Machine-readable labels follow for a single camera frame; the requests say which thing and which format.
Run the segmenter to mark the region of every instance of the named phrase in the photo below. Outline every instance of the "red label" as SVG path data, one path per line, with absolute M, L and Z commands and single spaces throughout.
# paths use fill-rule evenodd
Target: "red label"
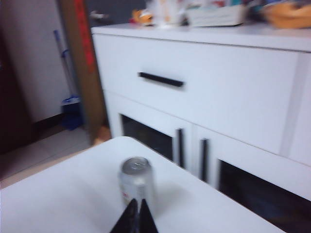
M 82 38 L 86 65 L 89 73 L 95 69 L 95 57 L 86 19 L 84 0 L 74 0 L 74 7 L 78 18 L 80 36 Z

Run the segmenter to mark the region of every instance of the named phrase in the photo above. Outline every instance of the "baseboard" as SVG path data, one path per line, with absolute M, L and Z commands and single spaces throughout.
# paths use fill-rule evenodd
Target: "baseboard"
M 64 117 L 64 114 L 58 114 L 49 118 L 46 118 L 44 120 L 38 121 L 33 124 L 33 128 L 37 132 L 44 131 L 46 129 L 52 128 L 56 125 L 59 125 Z

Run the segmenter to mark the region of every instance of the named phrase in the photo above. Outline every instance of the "black cabinet handle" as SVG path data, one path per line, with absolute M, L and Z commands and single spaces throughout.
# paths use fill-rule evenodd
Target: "black cabinet handle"
M 202 170 L 201 170 L 201 180 L 204 182 L 208 181 L 207 177 L 207 167 L 208 167 L 208 140 L 202 139 Z
M 177 80 L 173 80 L 173 79 L 163 78 L 163 77 L 160 77 L 160 76 L 157 76 L 157 75 L 148 74 L 148 73 L 144 73 L 144 72 L 139 72 L 138 76 L 146 78 L 146 79 L 150 79 L 150 80 L 153 80 L 153 81 L 157 81 L 157 82 L 160 82 L 160 83 L 166 83 L 166 84 L 172 85 L 172 86 L 181 87 L 182 85 L 184 85 L 184 82 L 182 82 L 182 81 L 177 81 Z
M 184 165 L 184 138 L 183 129 L 178 129 L 178 151 L 179 151 L 179 165 L 185 168 Z

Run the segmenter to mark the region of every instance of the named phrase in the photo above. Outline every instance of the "silver can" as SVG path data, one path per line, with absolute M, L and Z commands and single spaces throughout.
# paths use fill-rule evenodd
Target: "silver can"
M 135 198 L 140 209 L 142 199 L 146 199 L 151 213 L 155 213 L 155 188 L 153 171 L 147 159 L 133 157 L 121 165 L 119 174 L 124 204 L 127 206 Z

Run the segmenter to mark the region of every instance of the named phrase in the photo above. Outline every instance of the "mop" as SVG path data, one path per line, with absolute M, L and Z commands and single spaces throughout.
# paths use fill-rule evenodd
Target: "mop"
M 54 30 L 53 32 L 57 43 L 58 51 L 61 55 L 65 77 L 70 91 L 70 97 L 63 100 L 61 103 L 62 113 L 64 114 L 61 125 L 68 130 L 74 130 L 79 126 L 83 125 L 81 100 L 79 95 L 77 95 L 75 83 L 73 81 L 73 68 L 69 68 L 69 50 L 63 49 L 58 30 Z

